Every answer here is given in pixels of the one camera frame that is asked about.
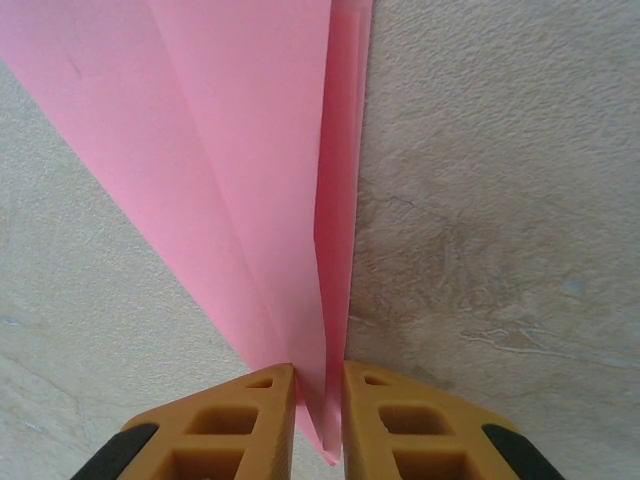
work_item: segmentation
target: pink paper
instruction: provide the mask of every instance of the pink paper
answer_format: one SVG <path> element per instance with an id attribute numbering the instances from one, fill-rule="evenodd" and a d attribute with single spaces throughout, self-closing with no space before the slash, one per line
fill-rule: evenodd
<path id="1" fill-rule="evenodd" d="M 298 424 L 331 463 L 370 15 L 0 2 L 4 61 L 248 365 L 296 366 Z"/>

